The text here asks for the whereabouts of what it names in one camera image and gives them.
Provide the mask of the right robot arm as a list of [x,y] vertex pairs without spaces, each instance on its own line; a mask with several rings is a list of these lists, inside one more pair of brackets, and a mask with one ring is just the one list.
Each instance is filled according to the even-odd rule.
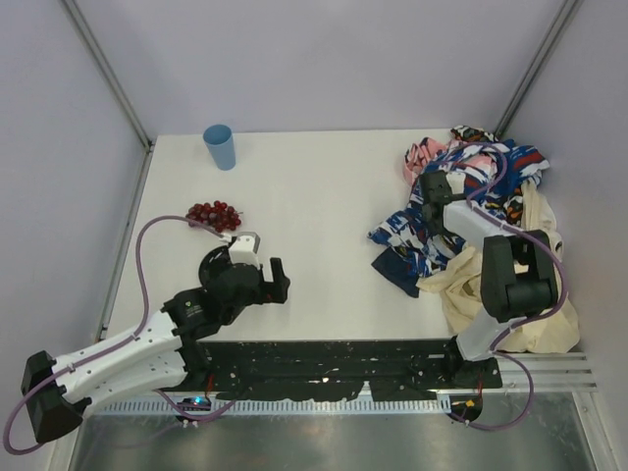
[[454,193],[444,171],[418,178],[421,213],[428,230],[461,236],[482,254],[481,308],[469,327],[445,345],[447,380],[491,358],[507,333],[539,318],[559,301],[550,240],[542,231],[522,232]]

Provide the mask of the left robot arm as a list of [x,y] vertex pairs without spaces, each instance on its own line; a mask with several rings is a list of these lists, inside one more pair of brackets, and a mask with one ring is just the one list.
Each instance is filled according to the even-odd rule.
[[70,354],[45,350],[26,361],[22,394],[37,444],[56,441],[94,412],[126,396],[186,385],[209,368],[199,341],[251,305],[283,304],[290,280],[281,259],[265,280],[253,252],[212,250],[200,285],[177,293],[136,328]]

